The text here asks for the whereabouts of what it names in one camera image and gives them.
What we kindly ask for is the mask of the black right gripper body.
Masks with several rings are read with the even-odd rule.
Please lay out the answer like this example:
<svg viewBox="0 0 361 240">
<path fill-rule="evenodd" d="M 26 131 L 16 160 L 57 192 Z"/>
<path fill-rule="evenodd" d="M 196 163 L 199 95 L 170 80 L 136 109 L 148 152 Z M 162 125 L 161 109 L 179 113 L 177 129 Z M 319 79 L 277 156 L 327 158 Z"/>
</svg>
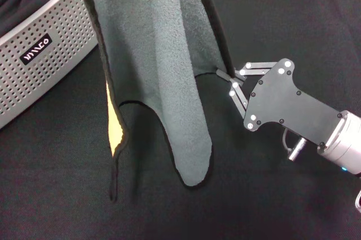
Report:
<svg viewBox="0 0 361 240">
<path fill-rule="evenodd" d="M 257 83 L 248 101 L 244 127 L 257 131 L 274 122 L 316 145 L 326 145 L 344 112 L 299 90 L 293 82 L 295 64 L 283 58 Z"/>
</svg>

